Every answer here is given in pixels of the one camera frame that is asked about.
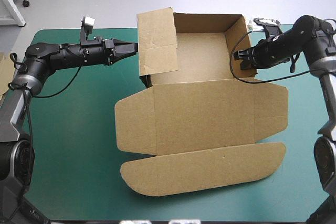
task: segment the green mat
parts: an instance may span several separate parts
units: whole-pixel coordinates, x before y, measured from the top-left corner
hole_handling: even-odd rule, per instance
[[[136,29],[96,29],[102,35],[136,41]],[[263,36],[252,34],[255,44]],[[78,43],[79,30],[42,30],[33,40]],[[258,79],[289,74],[289,63],[260,71]],[[307,69],[304,57],[297,72]],[[68,83],[76,69],[50,77],[48,95]],[[263,142],[285,142],[286,157],[272,176],[254,183],[152,198],[132,191],[122,180],[122,163],[143,155],[117,149],[115,103],[142,89],[138,57],[111,67],[82,68],[73,84],[50,99],[31,104],[36,163],[27,198],[51,219],[200,218],[227,221],[302,221],[327,195],[313,160],[317,130],[327,121],[318,79],[305,75],[278,82],[289,90],[288,128]]]

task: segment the cardboard box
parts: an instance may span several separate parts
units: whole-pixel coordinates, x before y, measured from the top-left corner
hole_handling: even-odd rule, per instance
[[[0,52],[0,105],[2,98],[8,91],[8,84],[13,80],[15,72],[14,64],[3,52]]]
[[[229,54],[247,33],[244,17],[166,8],[139,14],[138,31],[140,76],[148,88],[115,105],[117,145],[156,157],[124,163],[126,183],[163,196],[272,174],[285,146],[256,142],[287,127],[288,91],[233,79]],[[237,50],[247,47],[248,37]],[[236,74],[252,79],[256,70],[241,71],[239,64]]]

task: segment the box flap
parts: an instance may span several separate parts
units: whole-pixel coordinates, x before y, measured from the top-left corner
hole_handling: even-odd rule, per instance
[[[126,162],[120,173],[140,194],[164,196],[265,178],[280,166],[282,143],[250,144]]]
[[[120,150],[166,155],[252,144],[284,130],[288,91],[235,79],[164,84],[115,107]]]
[[[176,29],[171,8],[137,15],[140,76],[178,69]]]
[[[4,53],[0,52],[0,95],[2,96],[8,90],[8,83],[13,80],[15,72],[14,64]]]
[[[174,13],[177,33],[223,33],[241,17],[241,14]]]
[[[117,146],[128,152],[156,154],[153,89],[127,97],[115,105]]]

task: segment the open cardboard box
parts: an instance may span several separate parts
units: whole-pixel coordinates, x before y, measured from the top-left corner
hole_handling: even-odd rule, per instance
[[[0,105],[3,102],[3,96],[8,91],[8,84],[12,81],[14,72],[14,64],[10,57],[0,52]]]
[[[148,87],[115,105],[117,145],[155,155],[126,162],[121,175],[150,196],[265,178],[281,164],[282,143],[256,144],[287,127],[288,91],[233,79],[229,53],[247,33],[242,15],[138,15],[139,67]],[[237,50],[250,47],[246,37]],[[256,70],[235,73],[253,78]]]

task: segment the box lid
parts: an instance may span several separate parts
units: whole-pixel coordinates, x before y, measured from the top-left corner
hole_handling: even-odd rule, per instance
[[[138,14],[137,19],[140,76],[177,70],[173,9]]]

